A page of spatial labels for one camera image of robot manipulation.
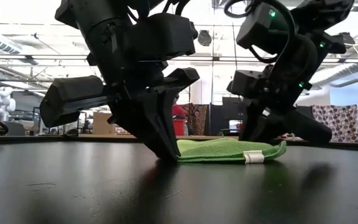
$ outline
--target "ceiling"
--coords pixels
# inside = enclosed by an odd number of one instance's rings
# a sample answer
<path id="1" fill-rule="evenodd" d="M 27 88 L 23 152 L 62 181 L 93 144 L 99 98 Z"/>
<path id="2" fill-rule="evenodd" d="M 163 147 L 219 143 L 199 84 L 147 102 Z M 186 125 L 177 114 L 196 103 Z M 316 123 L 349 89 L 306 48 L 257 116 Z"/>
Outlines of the ceiling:
<path id="1" fill-rule="evenodd" d="M 262 70 L 264 65 L 256 62 L 248 50 L 244 50 L 235 44 L 235 36 L 239 31 L 239 26 L 243 19 L 232 19 L 223 14 L 223 10 L 212 8 L 212 1 L 191 0 L 183 11 L 183 16 L 192 20 L 197 30 L 208 30 L 213 37 L 213 43 L 209 47 L 203 47 L 197 41 L 196 54 L 190 59 L 196 60 L 202 57 L 202 61 L 190 61 L 189 58 L 182 58 L 170 62 L 170 66 L 164 71 L 169 74 L 178 67 L 195 67 L 199 73 L 211 76 L 220 80 L 214 89 L 220 91 L 225 86 L 226 80 L 230 80 L 234 70 Z M 294 7 L 301 1 L 282 1 L 288 7 Z M 84 60 L 89 50 L 81 36 L 80 31 L 59 23 L 54 19 L 56 8 L 60 5 L 60 0 L 0 0 L 0 40 L 3 42 L 13 42 L 18 46 L 20 54 L 26 55 L 50 55 L 35 59 L 38 65 L 32 65 L 25 60 L 0 60 L 0 65 L 8 67 L 24 75 L 8 76 L 10 78 L 32 78 L 42 80 L 52 80 L 58 77 L 81 77 L 87 75 L 97 75 L 100 73 L 97 68 L 89 67 Z M 161 12 L 165 3 L 157 6 L 152 13 Z M 244 10 L 244 5 L 236 4 L 233 11 L 240 13 Z M 330 55 L 329 58 L 338 57 L 358 57 L 358 12 L 351 12 L 349 17 L 336 26 L 327 30 L 329 34 L 340 32 L 350 32 L 356 40 L 356 46 L 351 47 L 345 55 Z M 80 55 L 78 60 L 73 56 Z M 224 62 L 212 62 L 211 56 L 226 57 Z M 235 62 L 238 60 L 253 60 L 254 62 Z M 337 63 L 325 63 L 322 68 L 328 69 L 338 66 Z M 316 80 L 321 81 L 329 73 L 325 70 L 324 74 L 316 75 Z M 341 77 L 343 80 L 350 80 L 358 77 L 352 73 L 349 76 Z M 46 88 L 50 83 L 31 84 L 31 88 Z"/>

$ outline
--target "green cloth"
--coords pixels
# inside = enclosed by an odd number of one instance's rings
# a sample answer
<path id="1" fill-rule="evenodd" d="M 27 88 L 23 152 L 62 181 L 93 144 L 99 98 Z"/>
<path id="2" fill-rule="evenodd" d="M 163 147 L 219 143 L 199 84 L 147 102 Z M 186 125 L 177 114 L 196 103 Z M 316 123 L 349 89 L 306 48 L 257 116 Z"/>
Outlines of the green cloth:
<path id="1" fill-rule="evenodd" d="M 264 161 L 275 159 L 286 152 L 286 142 L 277 146 L 260 142 L 221 138 L 209 141 L 178 140 L 179 162 L 245 161 L 247 151 L 259 151 Z"/>

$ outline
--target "person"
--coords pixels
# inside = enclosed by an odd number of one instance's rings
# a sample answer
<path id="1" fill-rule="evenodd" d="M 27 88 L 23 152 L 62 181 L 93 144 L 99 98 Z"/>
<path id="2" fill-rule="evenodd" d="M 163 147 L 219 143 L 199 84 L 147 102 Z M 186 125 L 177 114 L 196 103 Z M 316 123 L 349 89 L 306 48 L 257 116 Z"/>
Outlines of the person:
<path id="1" fill-rule="evenodd" d="M 178 99 L 179 99 L 179 94 L 177 94 L 177 96 L 173 100 L 172 117 L 176 116 L 185 119 L 185 110 L 180 105 L 177 105 Z"/>

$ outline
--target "red shirt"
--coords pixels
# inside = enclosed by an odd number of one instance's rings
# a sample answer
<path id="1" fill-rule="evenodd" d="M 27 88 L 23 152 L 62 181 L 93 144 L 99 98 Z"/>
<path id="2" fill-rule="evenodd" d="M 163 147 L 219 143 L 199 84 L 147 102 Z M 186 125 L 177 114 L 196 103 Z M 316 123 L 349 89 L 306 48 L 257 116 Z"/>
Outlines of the red shirt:
<path id="1" fill-rule="evenodd" d="M 172 106 L 172 116 L 185 116 L 185 110 L 179 105 Z"/>

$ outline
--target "white robot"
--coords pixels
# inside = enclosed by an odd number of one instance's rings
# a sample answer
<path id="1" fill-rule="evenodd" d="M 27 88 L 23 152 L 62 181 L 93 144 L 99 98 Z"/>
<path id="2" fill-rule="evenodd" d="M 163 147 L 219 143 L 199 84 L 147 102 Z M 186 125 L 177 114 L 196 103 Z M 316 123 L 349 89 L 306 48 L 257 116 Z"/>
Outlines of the white robot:
<path id="1" fill-rule="evenodd" d="M 9 112 L 16 109 L 16 101 L 11 99 L 11 87 L 0 87 L 0 121 L 8 121 Z"/>

